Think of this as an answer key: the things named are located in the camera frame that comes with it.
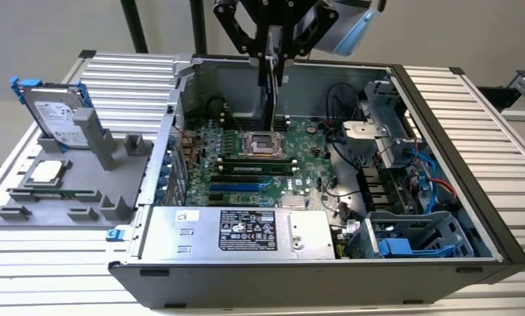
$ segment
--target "blue latch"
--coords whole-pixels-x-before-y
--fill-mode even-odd
[[[39,79],[22,79],[22,81],[18,83],[19,86],[31,88],[37,87],[39,84],[42,84]]]
[[[408,239],[384,238],[376,243],[379,254],[386,258],[444,258],[454,254],[455,246],[447,245],[435,250],[412,250]]]
[[[106,241],[107,242],[122,242],[123,241],[123,230],[109,229],[106,231]]]

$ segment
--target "blue pcie slot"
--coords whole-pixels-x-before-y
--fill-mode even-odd
[[[258,184],[210,184],[210,191],[219,192],[258,192],[259,185]]]

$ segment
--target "processor chip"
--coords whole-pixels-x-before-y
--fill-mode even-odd
[[[57,178],[62,168],[62,162],[58,160],[39,161],[31,171],[29,180],[34,183],[49,183]]]

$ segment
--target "hard drive label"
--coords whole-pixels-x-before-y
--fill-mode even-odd
[[[278,250],[274,211],[221,211],[218,224],[221,250]]]
[[[53,133],[51,137],[66,146],[87,146],[81,127],[73,124],[73,110],[61,102],[34,102],[39,118]]]

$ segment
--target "hard drive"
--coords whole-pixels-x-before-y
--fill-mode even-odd
[[[79,107],[93,107],[82,83],[49,84],[38,79],[10,78],[10,88],[26,106],[43,133],[43,138],[55,139],[63,149],[87,149],[81,127],[73,124],[73,113]],[[98,128],[103,134],[99,121]]]

